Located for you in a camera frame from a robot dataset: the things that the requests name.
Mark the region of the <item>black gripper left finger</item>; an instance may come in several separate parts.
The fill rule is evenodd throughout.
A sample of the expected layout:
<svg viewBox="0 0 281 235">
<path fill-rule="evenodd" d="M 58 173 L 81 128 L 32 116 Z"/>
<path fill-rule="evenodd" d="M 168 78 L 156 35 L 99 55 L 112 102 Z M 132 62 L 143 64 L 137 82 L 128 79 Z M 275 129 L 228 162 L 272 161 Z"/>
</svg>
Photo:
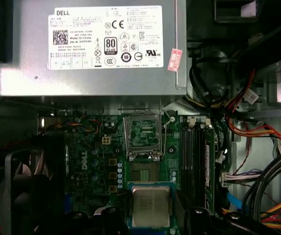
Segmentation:
<svg viewBox="0 0 281 235">
<path fill-rule="evenodd" d="M 93 216 L 80 211 L 66 214 L 66 234 L 127 235 L 128 226 L 117 208 L 106 207 Z"/>
</svg>

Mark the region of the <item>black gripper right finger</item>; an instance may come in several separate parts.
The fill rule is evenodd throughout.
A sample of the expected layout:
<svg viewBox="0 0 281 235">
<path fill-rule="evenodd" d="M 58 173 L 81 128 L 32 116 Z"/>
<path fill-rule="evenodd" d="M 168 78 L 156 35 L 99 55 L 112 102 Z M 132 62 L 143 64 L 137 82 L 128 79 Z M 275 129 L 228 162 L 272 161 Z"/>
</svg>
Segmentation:
<svg viewBox="0 0 281 235">
<path fill-rule="evenodd" d="M 267 227 L 237 212 L 215 216 L 205 208 L 176 206 L 176 223 L 181 235 L 279 235 Z"/>
</svg>

